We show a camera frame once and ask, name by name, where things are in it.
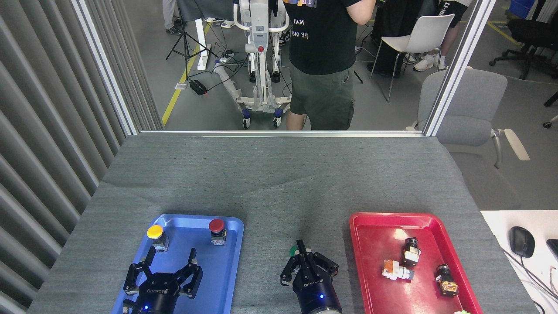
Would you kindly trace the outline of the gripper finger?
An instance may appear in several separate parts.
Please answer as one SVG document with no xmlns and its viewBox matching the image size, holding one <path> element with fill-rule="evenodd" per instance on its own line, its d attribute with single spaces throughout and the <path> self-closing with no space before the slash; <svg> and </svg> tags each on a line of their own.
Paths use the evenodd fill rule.
<svg viewBox="0 0 558 314">
<path fill-rule="evenodd" d="M 298 253 L 291 256 L 280 274 L 283 286 L 306 287 L 306 248 L 303 240 L 297 240 Z"/>
<path fill-rule="evenodd" d="M 190 250 L 187 265 L 174 273 L 174 280 L 179 286 L 178 295 L 183 294 L 190 299 L 197 295 L 198 288 L 203 278 L 203 269 L 198 265 L 197 250 Z"/>
<path fill-rule="evenodd" d="M 148 250 L 148 253 L 144 260 L 139 263 L 132 263 L 129 265 L 128 273 L 123 285 L 123 290 L 127 295 L 134 295 L 139 292 L 139 288 L 137 286 L 137 278 L 140 273 L 145 273 L 146 277 L 152 275 L 150 266 L 152 264 L 152 260 L 155 257 L 155 254 L 156 249 L 152 246 Z"/>
<path fill-rule="evenodd" d="M 339 266 L 325 255 L 303 249 L 303 279 L 326 280 L 337 275 Z"/>
</svg>

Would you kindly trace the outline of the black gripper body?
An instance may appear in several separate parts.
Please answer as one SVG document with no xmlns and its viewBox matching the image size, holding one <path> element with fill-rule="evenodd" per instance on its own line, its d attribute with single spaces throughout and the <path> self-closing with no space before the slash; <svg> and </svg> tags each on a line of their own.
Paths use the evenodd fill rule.
<svg viewBox="0 0 558 314">
<path fill-rule="evenodd" d="M 302 314 L 341 314 L 342 308 L 333 288 L 333 278 L 306 280 L 306 287 L 295 287 Z"/>
<path fill-rule="evenodd" d="M 138 294 L 130 301 L 131 314 L 173 314 L 180 295 L 183 278 L 174 273 L 153 273 L 139 286 L 130 282 L 130 294 Z"/>
</svg>

